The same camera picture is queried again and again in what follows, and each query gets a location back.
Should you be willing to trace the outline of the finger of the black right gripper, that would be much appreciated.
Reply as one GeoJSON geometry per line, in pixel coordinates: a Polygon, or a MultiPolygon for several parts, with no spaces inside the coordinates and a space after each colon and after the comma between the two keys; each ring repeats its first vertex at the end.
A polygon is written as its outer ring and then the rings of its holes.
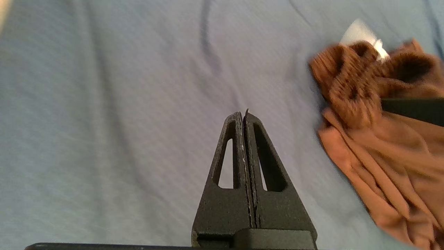
{"type": "Polygon", "coordinates": [[[382,99],[382,108],[386,112],[421,120],[438,126],[444,126],[444,99],[382,99]]]}

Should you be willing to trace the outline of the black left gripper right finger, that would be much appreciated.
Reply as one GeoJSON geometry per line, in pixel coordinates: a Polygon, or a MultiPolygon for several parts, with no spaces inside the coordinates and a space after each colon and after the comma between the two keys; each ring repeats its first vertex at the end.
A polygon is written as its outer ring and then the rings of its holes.
{"type": "Polygon", "coordinates": [[[315,243],[317,231],[262,121],[244,116],[249,188],[256,229],[288,231],[296,243],[315,243]]]}

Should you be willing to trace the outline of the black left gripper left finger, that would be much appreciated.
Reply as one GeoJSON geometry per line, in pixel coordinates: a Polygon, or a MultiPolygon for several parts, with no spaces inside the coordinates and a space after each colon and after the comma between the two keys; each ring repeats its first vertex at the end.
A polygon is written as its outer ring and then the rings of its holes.
{"type": "Polygon", "coordinates": [[[191,230],[195,248],[252,248],[251,201],[244,118],[229,115],[223,124],[191,230]],[[232,188],[220,187],[228,142],[232,142],[232,188]]]}

